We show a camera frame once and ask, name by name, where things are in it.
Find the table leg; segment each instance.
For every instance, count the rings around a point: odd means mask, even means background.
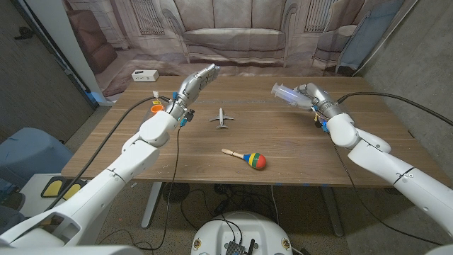
[[[337,237],[342,237],[345,233],[343,231],[343,226],[341,225],[340,214],[338,213],[333,189],[331,187],[321,187],[321,193],[323,194],[324,202],[326,203],[327,211],[331,218],[333,233]]]
[[[159,194],[161,192],[162,182],[154,182],[149,193],[147,207],[144,210],[142,227],[147,228],[151,224],[151,218],[156,209],[157,202],[159,201]]]

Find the wooden table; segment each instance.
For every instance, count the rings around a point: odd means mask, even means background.
[[[159,91],[171,96],[182,80],[180,76],[161,76],[155,83],[134,83],[102,119],[82,144],[62,175],[74,177],[94,153],[119,117],[135,102]],[[180,131],[180,155],[177,182],[247,183],[303,186],[351,186],[338,160],[329,136],[314,125],[314,114],[287,105],[271,95],[273,85],[283,83],[294,88],[314,82],[337,99],[354,91],[372,91],[363,78],[348,77],[226,77],[209,84],[190,107],[195,117]],[[151,102],[133,110],[105,144],[83,178],[91,179],[119,155],[124,142],[136,133]],[[342,103],[358,128],[386,140],[391,153],[412,164],[438,181],[450,186],[450,179],[431,156],[408,133],[398,118],[377,96],[353,96]],[[226,120],[229,129],[216,129],[219,108],[235,120]],[[137,179],[170,181],[176,160],[176,132],[161,150],[157,163]],[[265,155],[267,166],[252,169],[242,159],[221,153],[221,148],[248,154]],[[339,149],[357,186],[390,187],[383,179],[356,166],[346,149]]]

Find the wooden handle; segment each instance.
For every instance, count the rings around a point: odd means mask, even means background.
[[[222,152],[225,153],[225,154],[232,155],[232,156],[235,156],[235,157],[243,159],[243,154],[240,154],[240,153],[237,153],[237,152],[233,152],[230,149],[222,149]]]

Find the couch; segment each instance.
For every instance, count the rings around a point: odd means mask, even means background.
[[[161,0],[164,17],[190,57],[244,62],[283,62],[289,20],[297,0]]]
[[[94,74],[100,74],[117,58],[115,49],[91,11],[67,11],[67,15],[88,65]]]
[[[364,2],[365,0],[338,0],[331,5],[330,19],[314,52],[315,66],[336,65],[341,52],[366,14],[360,11]]]

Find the black cable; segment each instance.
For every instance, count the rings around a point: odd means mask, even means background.
[[[210,215],[211,215],[212,217],[214,217],[215,215],[214,215],[214,214],[211,212],[211,210],[207,207],[206,193],[205,193],[203,190],[199,189],[199,188],[197,188],[197,189],[195,189],[195,190],[189,192],[189,194],[187,194],[187,196],[184,198],[184,200],[181,201],[181,204],[180,204],[180,207],[179,207],[179,208],[180,208],[181,214],[183,215],[185,221],[186,221],[187,223],[189,223],[189,225],[192,226],[194,230],[198,231],[198,228],[197,228],[194,224],[192,224],[192,223],[190,222],[190,220],[187,218],[187,216],[185,216],[184,209],[183,209],[183,203],[184,203],[185,199],[187,199],[191,193],[196,192],[196,191],[200,191],[201,193],[203,193],[203,196],[205,197],[205,207],[206,207],[207,211],[210,213]]]
[[[388,227],[389,229],[391,229],[391,230],[393,230],[393,231],[396,231],[396,232],[398,232],[398,233],[400,233],[400,234],[404,234],[404,235],[406,235],[406,236],[408,236],[408,237],[412,237],[412,238],[415,238],[415,239],[419,239],[419,240],[421,240],[421,241],[429,242],[429,243],[431,243],[431,244],[443,245],[443,244],[440,244],[440,243],[438,243],[438,242],[434,242],[434,241],[431,241],[431,240],[428,240],[428,239],[425,239],[425,238],[422,238],[422,237],[417,237],[417,236],[415,236],[415,235],[413,235],[413,234],[409,234],[409,233],[406,233],[406,232],[401,231],[401,230],[399,230],[399,229],[396,229],[396,228],[394,228],[394,227],[391,227],[391,226],[387,225],[385,222],[383,222],[382,220],[380,220],[380,219],[379,219],[379,218],[378,218],[378,217],[377,217],[370,209],[368,209],[368,207],[365,205],[365,203],[363,202],[362,198],[360,197],[357,188],[355,187],[354,181],[352,180],[352,177],[351,177],[351,175],[349,174],[348,168],[346,168],[346,165],[345,165],[345,163],[343,162],[343,159],[341,159],[341,156],[340,156],[340,153],[338,152],[338,149],[337,149],[336,144],[335,144],[333,141],[332,141],[332,143],[333,143],[333,148],[335,149],[335,152],[337,153],[337,156],[338,156],[338,158],[339,158],[341,164],[343,165],[343,168],[345,169],[346,173],[348,174],[349,179],[351,180],[352,187],[354,188],[355,195],[359,198],[360,203],[361,203],[361,204],[363,205],[363,207],[370,213],[371,216],[373,216],[378,222],[382,223],[384,226],[386,226],[386,227]]]
[[[418,103],[414,102],[414,101],[411,101],[407,98],[404,98],[402,96],[397,96],[397,95],[392,95],[392,94],[389,94],[389,93],[380,93],[380,92],[354,92],[354,93],[349,93],[349,94],[346,94],[342,97],[340,97],[340,99],[337,100],[337,103],[340,104],[342,103],[344,100],[346,100],[348,97],[350,96],[357,96],[357,95],[368,95],[368,96],[386,96],[386,97],[389,97],[389,98],[395,98],[395,99],[398,99],[398,100],[401,100],[403,102],[406,102],[406,103],[409,103],[411,104],[412,106],[415,106],[416,108],[419,108],[421,110],[424,110],[425,112],[439,118],[440,120],[443,120],[445,121],[447,124],[453,126],[453,121],[447,119],[446,117],[444,117],[443,115],[440,115],[439,113],[436,113],[435,111],[433,110],[430,110],[428,108],[426,108],[425,106],[422,106],[422,105],[419,105]]]
[[[149,101],[149,100],[152,100],[152,99],[155,99],[156,97],[154,96],[150,96],[148,98],[145,98],[143,100],[140,100],[138,102],[136,102],[133,106],[131,106],[129,109],[126,110],[125,113],[123,113],[123,115],[121,116],[121,118],[116,122],[116,124],[113,126],[112,130],[108,133],[108,135],[104,138],[104,140],[101,142],[101,144],[99,145],[98,149],[94,152],[93,156],[91,156],[91,158],[88,160],[88,162],[86,162],[85,166],[83,167],[82,170],[80,170],[80,172],[76,175],[75,178],[73,178],[71,180],[71,182],[69,183],[68,186],[66,186],[66,188],[55,198],[55,200],[47,207],[47,210],[50,210],[52,209],[57,203],[58,201],[60,201],[63,196],[66,194],[66,192],[68,192],[68,190],[80,179],[80,177],[82,176],[82,174],[85,173],[86,169],[91,165],[91,163],[93,162],[93,160],[96,158],[96,156],[98,156],[98,153],[100,152],[100,150],[103,148],[103,146],[105,145],[105,143],[108,141],[108,139],[110,138],[110,136],[112,136],[112,134],[114,133],[114,131],[116,130],[116,128],[118,128],[118,126],[120,125],[120,123],[126,118],[127,114],[129,114],[130,111],[132,111],[134,108],[136,108],[137,106],[141,105],[142,103],[146,102],[146,101]],[[168,98],[164,97],[164,96],[160,96],[159,98],[163,99],[164,101],[168,102]]]
[[[175,171],[173,173],[173,178],[171,179],[170,183],[170,190],[168,190],[168,198],[167,198],[167,212],[165,216],[165,227],[164,227],[164,235],[162,236],[162,241],[160,245],[157,246],[157,248],[142,248],[140,249],[144,251],[156,251],[157,249],[162,247],[162,244],[164,244],[165,241],[165,235],[167,233],[167,227],[168,227],[168,212],[170,210],[170,197],[171,197],[171,189],[173,188],[173,183],[175,182],[175,176],[176,176],[176,169],[178,169],[178,158],[179,158],[179,132],[181,131],[181,126],[178,129],[178,134],[176,135],[176,163],[175,163]]]
[[[228,200],[231,201],[231,202],[233,202],[233,204],[234,204],[237,208],[240,208],[240,207],[242,206],[242,204],[239,205],[239,204],[236,203],[236,201],[233,199],[234,195],[231,196],[231,195],[228,195],[228,194],[226,194],[226,193],[224,193],[224,195],[226,195],[227,198],[228,198]]]
[[[226,222],[226,223],[231,223],[231,224],[233,224],[234,226],[236,226],[236,227],[238,228],[238,230],[239,230],[239,233],[241,233],[241,240],[239,241],[239,245],[242,244],[242,231],[241,231],[241,229],[238,227],[238,225],[236,225],[236,223],[231,222],[231,221],[229,221],[229,220],[223,220],[223,219],[212,219],[212,220],[208,220],[206,223],[211,222],[211,221],[215,221],[215,220],[220,220],[220,221],[223,221],[223,222]]]
[[[327,118],[327,116],[325,116],[324,113],[322,113],[321,111],[317,110],[316,112],[319,113],[320,115],[322,115],[322,117],[325,118],[326,120],[329,119],[329,118]]]
[[[231,225],[228,223],[228,220],[225,219],[224,213],[220,212],[220,215],[222,216],[222,218],[224,218],[224,221],[228,224],[229,229],[231,229],[231,231],[233,232],[233,242],[236,243],[236,235],[234,234],[233,228],[232,228]]]
[[[168,113],[171,113],[173,111],[173,108],[175,107],[175,102],[178,97],[173,98],[173,103],[171,104],[171,109]]]
[[[270,217],[273,219],[273,221],[277,222],[276,217],[275,217],[275,210],[273,208],[273,205],[269,205],[268,203],[266,203],[265,201],[263,201],[261,199],[261,198],[265,198],[265,199],[268,200],[268,202],[273,203],[269,197],[267,197],[265,195],[262,195],[262,194],[258,194],[258,193],[251,193],[251,192],[248,192],[248,191],[232,191],[232,195],[233,195],[233,197],[234,196],[239,196],[239,195],[243,196],[243,197],[245,197],[246,195],[249,195],[250,197],[251,196],[256,196],[258,198],[258,200],[268,208],[268,210],[270,212]]]
[[[99,242],[99,244],[102,244],[102,243],[103,243],[107,238],[109,238],[112,234],[115,234],[115,233],[118,233],[118,232],[121,232],[121,231],[124,231],[124,232],[126,232],[126,233],[129,235],[130,240],[132,241],[132,245],[134,245],[134,238],[132,238],[132,235],[130,234],[130,232],[127,231],[127,230],[125,230],[125,229],[119,229],[119,230],[117,230],[117,231],[111,232],[110,234],[107,235],[107,237],[104,237],[104,238]]]
[[[133,246],[135,246],[135,247],[141,249],[140,246],[137,246],[138,244],[148,244],[151,248],[153,247],[150,243],[148,243],[148,242],[146,242],[146,241],[137,242],[137,243],[134,242],[134,238],[132,237],[132,234],[131,234],[129,231],[125,230],[125,229],[119,229],[119,230],[117,230],[117,231],[111,232],[109,235],[107,235],[107,237],[104,237],[104,238],[99,242],[99,244],[102,244],[102,243],[103,243],[107,238],[109,238],[111,235],[113,235],[113,234],[115,234],[115,233],[118,233],[118,232],[121,232],[121,231],[124,231],[124,232],[126,232],[126,233],[129,235],[130,241],[132,242],[132,245],[133,245]]]

